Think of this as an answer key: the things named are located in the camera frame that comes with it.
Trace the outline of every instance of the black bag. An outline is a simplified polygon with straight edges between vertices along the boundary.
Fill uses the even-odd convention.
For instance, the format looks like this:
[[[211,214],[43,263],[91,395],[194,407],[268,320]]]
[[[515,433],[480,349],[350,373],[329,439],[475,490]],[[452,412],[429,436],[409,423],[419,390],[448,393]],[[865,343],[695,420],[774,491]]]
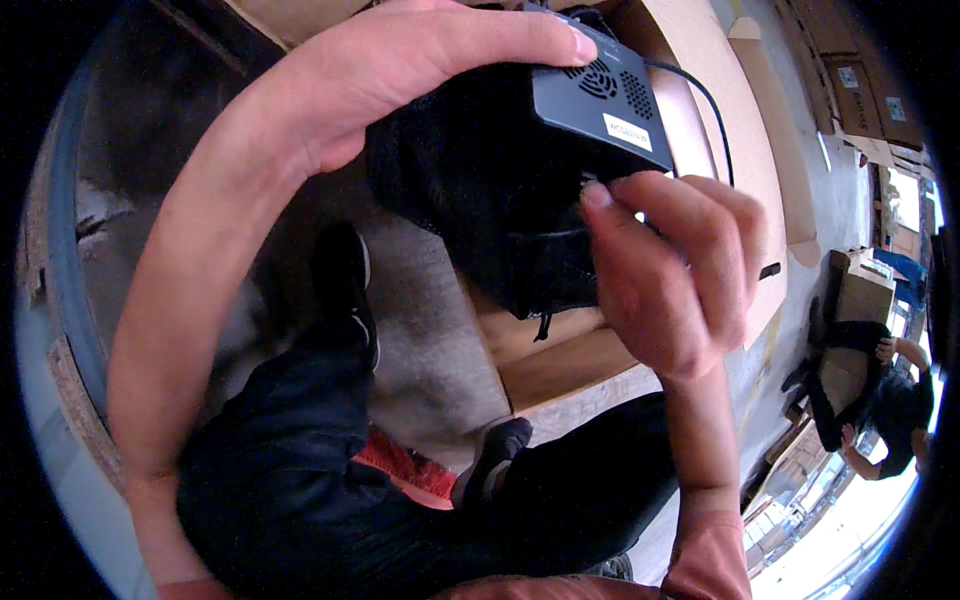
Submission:
[[[531,118],[530,69],[458,75],[367,129],[377,201],[440,235],[472,283],[519,319],[596,305],[578,212],[584,174]]]

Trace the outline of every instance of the speaker grille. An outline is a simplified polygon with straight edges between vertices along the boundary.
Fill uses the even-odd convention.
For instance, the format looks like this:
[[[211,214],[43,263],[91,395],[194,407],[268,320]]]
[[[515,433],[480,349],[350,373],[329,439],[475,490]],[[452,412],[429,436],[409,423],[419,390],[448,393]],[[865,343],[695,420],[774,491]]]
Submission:
[[[616,77],[610,68],[600,59],[587,66],[570,66],[564,68],[566,76],[572,80],[579,80],[580,89],[587,94],[606,100],[615,98],[617,92]]]
[[[629,71],[620,71],[620,81],[623,82],[623,93],[627,95],[627,104],[634,113],[647,121],[652,119],[654,110],[650,103],[650,90],[647,86]]]

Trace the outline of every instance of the fingernail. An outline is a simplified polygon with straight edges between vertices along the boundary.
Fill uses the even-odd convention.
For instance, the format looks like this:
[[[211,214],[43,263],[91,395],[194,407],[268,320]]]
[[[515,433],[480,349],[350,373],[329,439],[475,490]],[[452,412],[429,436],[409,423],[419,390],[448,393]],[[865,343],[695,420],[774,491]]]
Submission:
[[[580,202],[594,208],[606,208],[613,204],[613,196],[603,183],[591,181],[580,190]]]
[[[573,38],[577,40],[577,52],[575,56],[577,61],[580,62],[579,66],[593,62],[597,58],[596,44],[576,27],[571,25],[567,25],[567,27],[573,32]]]

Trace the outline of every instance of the drawstring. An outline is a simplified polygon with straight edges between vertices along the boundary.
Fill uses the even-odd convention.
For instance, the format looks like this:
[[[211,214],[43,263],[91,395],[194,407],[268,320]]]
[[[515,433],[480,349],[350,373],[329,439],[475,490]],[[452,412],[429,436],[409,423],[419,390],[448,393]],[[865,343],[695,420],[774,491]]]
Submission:
[[[534,338],[534,342],[539,342],[546,339],[547,331],[550,329],[551,319],[553,319],[553,313],[544,313],[540,315],[540,331],[537,332],[537,337]]]

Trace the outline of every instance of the fan vent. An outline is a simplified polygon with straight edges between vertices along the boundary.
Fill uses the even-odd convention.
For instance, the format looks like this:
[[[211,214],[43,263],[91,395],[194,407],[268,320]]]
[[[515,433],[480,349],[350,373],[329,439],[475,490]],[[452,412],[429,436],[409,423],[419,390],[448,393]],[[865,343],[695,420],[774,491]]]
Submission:
[[[600,59],[587,66],[571,66],[564,68],[564,73],[572,80],[578,80],[580,89],[587,94],[606,100],[616,97],[616,77],[610,68]]]

